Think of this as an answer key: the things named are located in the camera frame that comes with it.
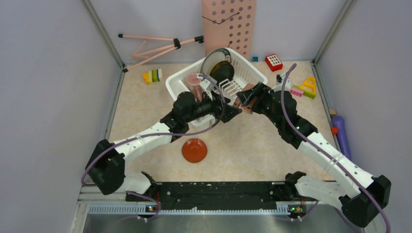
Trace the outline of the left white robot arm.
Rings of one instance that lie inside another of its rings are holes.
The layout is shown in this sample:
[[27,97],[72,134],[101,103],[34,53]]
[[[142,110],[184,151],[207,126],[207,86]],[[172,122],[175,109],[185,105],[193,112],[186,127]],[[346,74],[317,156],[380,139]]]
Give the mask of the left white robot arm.
[[129,138],[109,142],[99,141],[87,163],[85,173],[103,195],[109,195],[126,185],[129,175],[126,164],[144,153],[164,144],[172,143],[189,133],[189,122],[212,115],[216,123],[229,122],[242,110],[230,105],[230,100],[214,93],[197,101],[191,92],[182,92],[173,103],[172,110],[148,129]]

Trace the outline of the salmon mug white interior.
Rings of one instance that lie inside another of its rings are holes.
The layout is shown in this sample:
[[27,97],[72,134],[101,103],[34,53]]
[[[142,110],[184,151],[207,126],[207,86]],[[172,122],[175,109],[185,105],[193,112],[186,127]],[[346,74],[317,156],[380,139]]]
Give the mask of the salmon mug white interior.
[[252,114],[252,107],[257,101],[256,93],[254,92],[255,85],[248,83],[245,88],[236,93],[234,107],[241,109],[246,114]]

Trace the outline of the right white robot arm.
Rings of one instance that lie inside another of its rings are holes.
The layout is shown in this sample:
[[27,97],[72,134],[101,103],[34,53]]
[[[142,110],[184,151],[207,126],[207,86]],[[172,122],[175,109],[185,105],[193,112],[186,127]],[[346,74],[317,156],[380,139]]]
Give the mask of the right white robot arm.
[[378,215],[391,231],[383,209],[389,201],[391,182],[384,175],[374,176],[355,165],[335,149],[309,121],[297,113],[297,102],[284,89],[258,83],[253,88],[237,93],[242,106],[249,106],[257,114],[265,115],[277,128],[279,135],[298,151],[306,154],[331,175],[335,182],[324,182],[310,175],[296,172],[285,186],[291,200],[309,197],[340,209],[354,225],[366,228]]

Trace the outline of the pink patterned mug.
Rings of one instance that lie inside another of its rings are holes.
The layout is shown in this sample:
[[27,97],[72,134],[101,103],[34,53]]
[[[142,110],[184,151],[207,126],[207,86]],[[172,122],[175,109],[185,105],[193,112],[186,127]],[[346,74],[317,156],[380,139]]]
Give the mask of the pink patterned mug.
[[198,79],[198,73],[192,73],[187,77],[187,88],[197,100],[203,99],[203,89],[200,86],[201,79]]

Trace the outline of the yellow black plate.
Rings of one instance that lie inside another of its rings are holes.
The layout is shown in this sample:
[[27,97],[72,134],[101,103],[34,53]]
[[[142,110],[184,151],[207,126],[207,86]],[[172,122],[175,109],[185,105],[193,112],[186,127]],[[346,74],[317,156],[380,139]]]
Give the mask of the yellow black plate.
[[222,67],[223,65],[226,64],[226,61],[220,61],[218,62],[210,71],[209,75],[212,76],[214,73],[217,72],[217,70]]

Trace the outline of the white plastic dish rack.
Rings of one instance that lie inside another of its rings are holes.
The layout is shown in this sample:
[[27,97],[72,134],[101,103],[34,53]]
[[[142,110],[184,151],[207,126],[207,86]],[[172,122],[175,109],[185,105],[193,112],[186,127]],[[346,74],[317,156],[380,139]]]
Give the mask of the white plastic dish rack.
[[174,99],[172,111],[161,119],[171,132],[187,131],[188,124],[206,129],[211,120],[229,122],[242,110],[235,104],[247,84],[266,84],[267,78],[230,48],[171,75],[166,86]]

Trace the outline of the white plate green rim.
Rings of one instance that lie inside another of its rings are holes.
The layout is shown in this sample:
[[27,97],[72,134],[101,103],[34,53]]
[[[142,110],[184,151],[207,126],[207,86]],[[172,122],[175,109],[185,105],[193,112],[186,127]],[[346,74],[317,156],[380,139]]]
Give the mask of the white plate green rim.
[[219,48],[213,50],[205,57],[201,64],[200,73],[209,75],[212,69],[222,61],[229,62],[231,60],[231,53],[227,48]]

